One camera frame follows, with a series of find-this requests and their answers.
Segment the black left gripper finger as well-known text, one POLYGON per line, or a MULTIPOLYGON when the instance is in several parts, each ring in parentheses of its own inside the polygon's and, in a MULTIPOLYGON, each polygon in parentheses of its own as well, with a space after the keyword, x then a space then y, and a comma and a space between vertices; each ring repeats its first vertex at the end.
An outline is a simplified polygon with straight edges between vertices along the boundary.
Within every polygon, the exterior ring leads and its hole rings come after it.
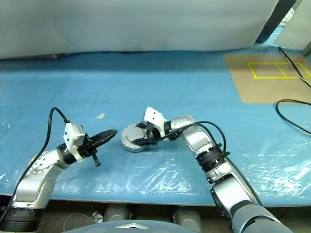
POLYGON ((117 133, 99 133, 93 136, 93 147, 97 148, 111 140, 117 133))
POLYGON ((92 142, 107 142, 107 141, 111 140, 117 133, 118 133, 118 130, 111 129, 111 130, 107 130, 107 131, 103 131, 101 133, 98 133, 98 134, 90 137, 89 139, 92 142))

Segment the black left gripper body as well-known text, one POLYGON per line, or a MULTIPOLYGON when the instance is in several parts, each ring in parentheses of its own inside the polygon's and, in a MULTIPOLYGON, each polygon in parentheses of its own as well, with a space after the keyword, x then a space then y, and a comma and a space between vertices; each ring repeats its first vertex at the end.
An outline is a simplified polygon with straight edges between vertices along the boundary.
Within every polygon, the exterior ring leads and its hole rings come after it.
POLYGON ((93 137, 86 137, 83 140, 83 143, 81 146, 79 146, 79 154, 82 158, 85 157, 92 157, 95 163, 95 166, 98 167, 101 165, 101 162, 99 161, 96 153, 97 153, 97 147, 98 147, 98 141, 99 137, 93 136, 93 137))

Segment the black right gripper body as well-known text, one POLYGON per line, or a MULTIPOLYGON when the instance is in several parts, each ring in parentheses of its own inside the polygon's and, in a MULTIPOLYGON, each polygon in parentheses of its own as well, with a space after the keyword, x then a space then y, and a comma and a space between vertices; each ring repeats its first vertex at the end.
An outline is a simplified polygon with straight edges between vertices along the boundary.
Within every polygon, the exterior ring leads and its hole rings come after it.
POLYGON ((147 123, 146 125, 146 136, 148 144, 156 144, 161 141, 161 135, 159 130, 154 126, 154 124, 147 123))

